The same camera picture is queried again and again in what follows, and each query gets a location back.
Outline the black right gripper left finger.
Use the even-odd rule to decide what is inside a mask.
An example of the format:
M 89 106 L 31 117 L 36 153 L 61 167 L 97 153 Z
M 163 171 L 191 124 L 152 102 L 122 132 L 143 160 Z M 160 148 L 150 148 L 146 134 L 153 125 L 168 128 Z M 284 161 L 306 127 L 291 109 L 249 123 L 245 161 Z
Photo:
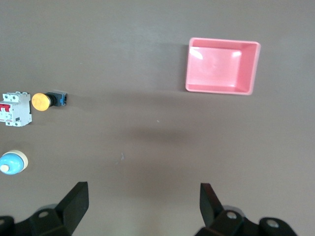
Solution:
M 43 208 L 18 223 L 11 216 L 1 216 L 0 234 L 2 236 L 71 236 L 88 208 L 88 183 L 78 182 L 54 208 Z

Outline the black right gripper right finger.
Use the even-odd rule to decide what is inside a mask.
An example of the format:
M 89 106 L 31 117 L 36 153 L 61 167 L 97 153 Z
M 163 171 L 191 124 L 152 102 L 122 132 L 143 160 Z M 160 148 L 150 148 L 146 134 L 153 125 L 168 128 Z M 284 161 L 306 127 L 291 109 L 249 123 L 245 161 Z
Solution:
M 211 184 L 200 184 L 199 208 L 205 226 L 197 236 L 295 236 L 297 233 L 283 220 L 261 218 L 251 222 L 235 210 L 224 209 Z

